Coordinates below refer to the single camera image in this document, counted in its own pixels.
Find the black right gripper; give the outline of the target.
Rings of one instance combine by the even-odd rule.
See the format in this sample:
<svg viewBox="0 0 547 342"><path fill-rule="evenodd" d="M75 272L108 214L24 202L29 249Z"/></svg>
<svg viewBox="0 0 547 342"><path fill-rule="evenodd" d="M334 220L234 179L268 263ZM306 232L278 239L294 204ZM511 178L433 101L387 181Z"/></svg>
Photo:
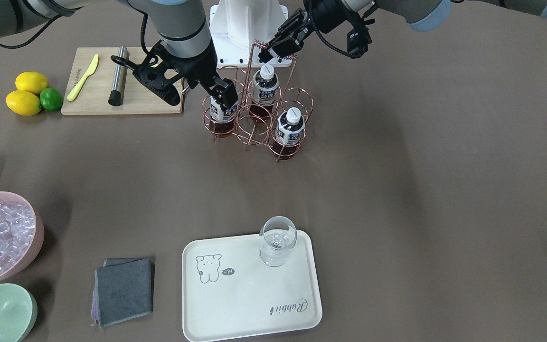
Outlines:
<svg viewBox="0 0 547 342"><path fill-rule="evenodd" d="M131 74L139 84L171 106L176 106L181 102L175 84L182 77L187 80L189 86L202 85L223 110L231 109L237 105L239 98L234 82L228 78L218 76L218 59L213 44L208 45L206 50L199 55L189 58L170 54L165 45L160 45L159 52L164 61L156 66L150 65L151 61L158 57L156 54L146 54L140 64L119 56L110 56L110 59L114 63L131 70ZM172 69L177 71L178 74L167 78L166 73Z"/></svg>

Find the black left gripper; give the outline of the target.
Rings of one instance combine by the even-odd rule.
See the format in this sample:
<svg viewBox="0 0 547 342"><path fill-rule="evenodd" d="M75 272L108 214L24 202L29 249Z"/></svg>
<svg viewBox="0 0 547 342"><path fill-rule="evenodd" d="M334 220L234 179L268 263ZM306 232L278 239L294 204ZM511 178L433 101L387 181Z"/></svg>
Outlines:
<svg viewBox="0 0 547 342"><path fill-rule="evenodd" d="M281 59L302 50L304 33L315 30L330 33L344 22L349 22L356 32L364 31L363 19L342 0L304 0L304 9L297 9L283 22L273 39L258 54L261 63Z"/></svg>

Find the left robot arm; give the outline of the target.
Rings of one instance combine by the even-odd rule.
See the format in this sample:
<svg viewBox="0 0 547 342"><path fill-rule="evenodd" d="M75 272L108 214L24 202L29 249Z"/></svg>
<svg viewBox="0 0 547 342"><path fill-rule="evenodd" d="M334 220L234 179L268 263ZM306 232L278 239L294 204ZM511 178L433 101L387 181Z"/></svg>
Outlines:
<svg viewBox="0 0 547 342"><path fill-rule="evenodd" d="M296 54L312 33L337 53L352 59L360 58L372 41L368 26L374 20L369 19L369 15L377 9L403 17L417 32L429 32L449 17L451 8L451 0L306 0L303 7L278 28L258 58L267 63L272 58ZM344 22L352 26L347 35L347 50L333 46L324 37Z"/></svg>

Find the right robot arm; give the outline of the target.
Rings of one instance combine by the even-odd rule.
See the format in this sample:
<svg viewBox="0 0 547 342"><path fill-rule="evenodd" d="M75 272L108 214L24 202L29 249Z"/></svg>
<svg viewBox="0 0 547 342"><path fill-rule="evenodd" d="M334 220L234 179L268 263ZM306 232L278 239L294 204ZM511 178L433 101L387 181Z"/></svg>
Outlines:
<svg viewBox="0 0 547 342"><path fill-rule="evenodd" d="M223 110L234 108L238 97L234 82L217 73L217 55L206 13L199 0L126 0L127 6L151 19L160 41L140 64L124 57L113 62L127 67L137 81L170 105L180 102L176 82L198 85ZM0 38L45 27L57 18L70 17L86 0L0 0Z"/></svg>

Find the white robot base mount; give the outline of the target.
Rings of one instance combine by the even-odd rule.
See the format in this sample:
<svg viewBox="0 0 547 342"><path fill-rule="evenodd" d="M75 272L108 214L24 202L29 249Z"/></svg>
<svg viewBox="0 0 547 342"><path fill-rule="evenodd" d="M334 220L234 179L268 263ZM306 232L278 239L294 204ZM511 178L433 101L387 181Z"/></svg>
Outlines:
<svg viewBox="0 0 547 342"><path fill-rule="evenodd" d="M277 0L221 0L210 8L210 32L217 66L260 66L255 41L268 43L289 17Z"/></svg>

